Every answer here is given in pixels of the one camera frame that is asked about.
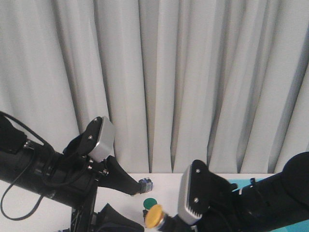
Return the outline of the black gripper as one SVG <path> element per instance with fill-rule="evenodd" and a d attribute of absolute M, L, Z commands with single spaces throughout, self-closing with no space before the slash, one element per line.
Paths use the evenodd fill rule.
<path fill-rule="evenodd" d="M 166 231 L 168 232 L 238 232 L 239 220 L 236 218 L 232 193 L 237 184 L 211 174 L 210 206 L 202 218 L 193 225 L 188 225 L 178 214 L 167 217 Z"/>
<path fill-rule="evenodd" d="M 90 158 L 65 162 L 64 155 L 57 154 L 53 160 L 52 182 L 63 184 L 52 188 L 52 200 L 72 208 L 71 232 L 144 231 L 143 226 L 118 213 L 109 203 L 97 214 L 93 226 L 98 186 L 128 195 L 141 193 L 141 185 L 120 166 L 114 156 L 108 156 L 100 163 Z"/>

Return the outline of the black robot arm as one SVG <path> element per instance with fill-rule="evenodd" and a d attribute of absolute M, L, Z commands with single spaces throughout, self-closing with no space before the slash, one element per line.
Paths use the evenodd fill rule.
<path fill-rule="evenodd" d="M 115 127 L 96 117 L 59 153 L 42 137 L 7 113 L 0 115 L 0 178 L 72 208 L 71 232 L 141 232 L 144 228 L 109 204 L 95 212 L 99 187 L 135 195 L 142 192 L 111 155 Z"/>
<path fill-rule="evenodd" d="M 309 154 L 271 177 L 238 188 L 195 160 L 183 174 L 178 213 L 163 232 L 268 232 L 309 218 Z"/>

